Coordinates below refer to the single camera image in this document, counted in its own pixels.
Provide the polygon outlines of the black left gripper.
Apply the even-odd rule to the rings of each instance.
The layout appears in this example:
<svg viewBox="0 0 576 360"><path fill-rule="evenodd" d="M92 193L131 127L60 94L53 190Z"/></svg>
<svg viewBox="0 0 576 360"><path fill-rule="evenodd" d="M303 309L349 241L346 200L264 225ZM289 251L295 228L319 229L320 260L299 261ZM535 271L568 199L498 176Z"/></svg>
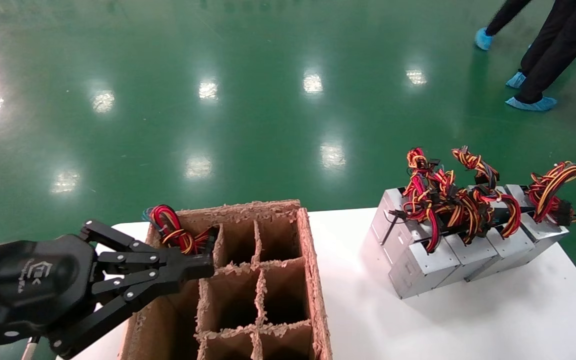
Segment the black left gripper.
<svg viewBox="0 0 576 360"><path fill-rule="evenodd" d="M153 300L215 273L209 253L155 248L96 219L80 237L0 243L0 346L47 337L70 360ZM98 254L92 242L110 251ZM125 276L99 281L102 272Z"/></svg>

